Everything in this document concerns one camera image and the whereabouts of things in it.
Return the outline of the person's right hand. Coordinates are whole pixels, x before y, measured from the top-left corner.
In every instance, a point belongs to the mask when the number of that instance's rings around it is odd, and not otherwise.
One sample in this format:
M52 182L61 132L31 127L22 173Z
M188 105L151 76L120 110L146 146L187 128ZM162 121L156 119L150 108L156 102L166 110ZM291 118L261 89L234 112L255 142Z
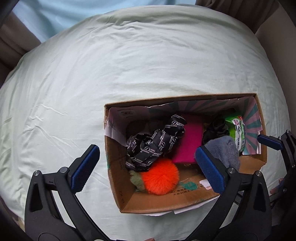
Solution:
M274 195L276 193L279 192L281 186L282 186L282 182L284 181L284 178L280 178L278 180L278 185L276 187L274 187L273 189L270 190L270 195Z

